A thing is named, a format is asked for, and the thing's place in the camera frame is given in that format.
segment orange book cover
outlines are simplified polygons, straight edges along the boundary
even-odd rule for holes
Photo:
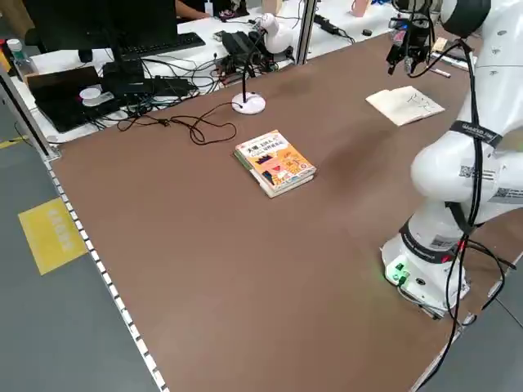
[[[279,192],[312,176],[316,167],[279,131],[272,131],[236,146],[236,157],[272,191]]]

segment white lamp base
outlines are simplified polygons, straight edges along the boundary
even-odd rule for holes
[[[248,92],[247,102],[244,102],[244,94],[239,93],[232,99],[232,109],[241,114],[258,114],[265,108],[265,100],[255,92]]]

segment white desk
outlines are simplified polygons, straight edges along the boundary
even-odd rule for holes
[[[352,0],[322,0],[318,2],[317,14],[320,14],[328,19],[341,29],[344,29],[357,42],[364,41],[369,37],[362,35],[363,29],[370,29],[373,31],[372,37],[389,31],[388,22],[396,14],[396,10],[390,5],[373,5],[371,6],[363,18],[356,18],[350,14]],[[279,16],[283,17],[298,17],[298,5],[300,6],[300,14],[303,11],[304,5],[300,0],[288,0],[284,2]],[[196,47],[184,51],[174,51],[165,53],[161,56],[151,56],[151,59],[157,59],[167,62],[171,65],[179,66],[184,69],[193,69],[196,66],[209,62],[215,58],[221,59],[227,55],[226,49],[220,42],[212,38],[212,35],[220,30],[233,33],[236,31],[248,32],[251,26],[248,24],[234,23],[235,21],[246,22],[249,19],[256,19],[262,15],[260,7],[249,9],[250,15],[243,18],[234,19],[231,22],[223,23],[217,19],[209,18],[205,20],[195,20],[189,23],[179,24],[178,31],[180,33],[188,33],[190,31],[196,32],[206,43],[204,47]],[[297,41],[300,35],[300,28],[302,22],[296,19],[279,19],[281,24],[289,27],[294,27],[293,46],[297,46]],[[311,36],[311,44],[309,46],[309,58],[321,56],[331,51],[336,51],[350,45],[346,38],[336,37],[324,32],[316,24],[313,28]],[[78,58],[77,51],[54,51],[43,55],[33,57],[34,63],[41,74],[48,74],[52,72],[64,71],[67,69],[74,69],[82,66]],[[112,60],[112,52],[110,49],[96,49],[93,51],[93,62],[88,65],[93,65],[98,70],[108,61]],[[153,75],[172,76],[172,71],[166,66],[155,63],[147,63],[149,71]],[[207,69],[200,74],[209,75],[211,69]],[[184,74],[185,71],[180,69],[178,75]],[[20,82],[17,78],[13,78],[18,92],[22,96],[25,104],[31,110],[35,121],[42,129],[43,135],[50,142],[65,143],[79,137],[89,135],[98,131],[94,125],[87,124],[72,131],[60,134],[52,124],[36,109],[34,98],[27,86]],[[111,114],[111,118],[123,118],[123,114]],[[112,125],[111,122],[104,122],[107,126]]]

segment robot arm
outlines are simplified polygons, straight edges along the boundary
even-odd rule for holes
[[[447,31],[463,38],[481,27],[484,42],[475,70],[481,126],[500,136],[521,128],[523,52],[517,48],[523,42],[523,2],[445,0],[441,18]],[[469,93],[458,121],[471,121],[470,99]],[[477,223],[523,205],[523,154],[499,152],[486,143],[482,143],[482,149],[481,199],[485,203]],[[411,170],[413,182],[428,198],[466,203],[472,192],[473,163],[472,138],[448,131],[416,157]]]
[[[430,0],[405,0],[400,8],[420,10],[419,7],[429,7],[429,3]],[[443,27],[450,33],[466,38],[478,31],[483,38],[474,71],[481,129],[500,138],[522,128],[523,2],[444,0],[439,11]],[[422,27],[419,25],[410,34],[405,33],[402,42],[395,43],[396,48],[393,47],[387,57],[392,71],[405,59],[406,71],[411,74],[415,66],[425,60],[428,39],[423,39],[428,38],[430,32]],[[471,120],[469,93],[457,122],[469,127]],[[459,282],[458,274],[453,274],[449,267],[448,261],[452,258],[449,255],[463,236],[463,226],[457,223],[449,202],[459,203],[462,215],[468,216],[476,155],[474,140],[452,129],[456,129],[455,124],[414,159],[413,183],[427,200],[382,248],[387,280],[396,286],[402,285],[403,293],[438,316],[454,307],[459,292],[462,297],[469,290],[464,270]],[[523,207],[523,153],[500,151],[495,143],[488,142],[481,143],[481,151],[481,203],[476,224]]]

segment brown tabletop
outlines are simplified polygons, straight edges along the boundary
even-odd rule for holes
[[[406,391],[443,347],[450,323],[398,296],[379,247],[422,201],[410,163],[455,119],[467,74],[389,77],[389,47],[375,38],[249,81],[266,110],[218,109],[210,119],[239,130],[227,143],[199,147],[182,127],[134,126],[63,147],[53,167],[171,391]],[[447,110],[396,127],[364,101],[409,84]],[[155,116],[200,115],[238,91]],[[273,129],[319,172],[268,199],[231,153]],[[521,217],[476,237],[511,260]],[[467,271],[475,309],[497,268],[469,252]]]

